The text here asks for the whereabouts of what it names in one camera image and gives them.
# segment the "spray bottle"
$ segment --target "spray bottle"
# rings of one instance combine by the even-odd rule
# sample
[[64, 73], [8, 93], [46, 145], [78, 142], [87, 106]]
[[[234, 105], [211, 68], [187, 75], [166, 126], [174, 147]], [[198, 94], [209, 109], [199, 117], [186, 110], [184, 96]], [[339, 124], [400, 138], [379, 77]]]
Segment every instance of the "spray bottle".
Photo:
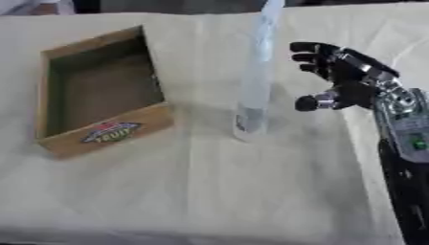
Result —
[[234, 134], [245, 142], [252, 142], [266, 132], [272, 83], [270, 68], [273, 34], [283, 6], [284, 0], [268, 0], [263, 7], [257, 35], [251, 46], [246, 74], [239, 88]]

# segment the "table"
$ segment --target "table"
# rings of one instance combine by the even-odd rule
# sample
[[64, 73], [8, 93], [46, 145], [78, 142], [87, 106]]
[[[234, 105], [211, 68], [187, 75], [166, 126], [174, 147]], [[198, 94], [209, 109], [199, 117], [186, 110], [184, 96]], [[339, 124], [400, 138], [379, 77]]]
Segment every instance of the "table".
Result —
[[[254, 13], [2, 17], [0, 239], [86, 244], [402, 244], [371, 114], [298, 113], [328, 88], [288, 43], [349, 46], [429, 89], [426, 4], [285, 9], [276, 35], [270, 129], [232, 137]], [[34, 143], [39, 52], [144, 24], [175, 126], [57, 161]]]

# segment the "robotic hand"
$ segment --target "robotic hand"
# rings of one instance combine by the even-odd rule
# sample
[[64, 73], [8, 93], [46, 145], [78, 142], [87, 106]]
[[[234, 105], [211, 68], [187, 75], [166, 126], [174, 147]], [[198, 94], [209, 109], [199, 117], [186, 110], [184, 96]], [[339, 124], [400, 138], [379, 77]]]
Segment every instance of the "robotic hand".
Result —
[[381, 165], [399, 227], [407, 244], [429, 244], [429, 97], [405, 89], [399, 73], [352, 49], [294, 42], [292, 58], [302, 71], [332, 87], [296, 101], [299, 111], [358, 105], [373, 111]]
[[317, 42], [294, 42], [292, 59], [302, 62], [302, 71], [332, 82], [332, 88], [317, 96], [296, 101], [299, 111], [318, 108], [343, 109], [353, 105], [372, 108], [374, 99], [389, 95], [399, 107], [411, 106], [412, 96], [398, 82], [399, 72], [353, 49]]

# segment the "box label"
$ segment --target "box label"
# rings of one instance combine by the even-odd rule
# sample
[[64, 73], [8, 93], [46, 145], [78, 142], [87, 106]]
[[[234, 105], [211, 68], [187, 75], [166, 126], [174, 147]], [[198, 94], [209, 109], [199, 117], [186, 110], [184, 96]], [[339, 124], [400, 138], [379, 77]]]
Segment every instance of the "box label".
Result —
[[141, 126], [141, 123], [135, 122], [104, 122], [96, 125], [94, 130], [81, 141], [83, 143], [119, 142], [131, 136]]

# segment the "wooden box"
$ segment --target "wooden box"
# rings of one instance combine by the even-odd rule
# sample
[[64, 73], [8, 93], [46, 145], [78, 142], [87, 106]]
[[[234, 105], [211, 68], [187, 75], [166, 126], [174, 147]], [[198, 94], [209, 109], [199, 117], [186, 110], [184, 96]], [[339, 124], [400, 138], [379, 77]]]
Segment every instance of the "wooden box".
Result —
[[42, 52], [37, 141], [69, 157], [172, 125], [142, 27]]

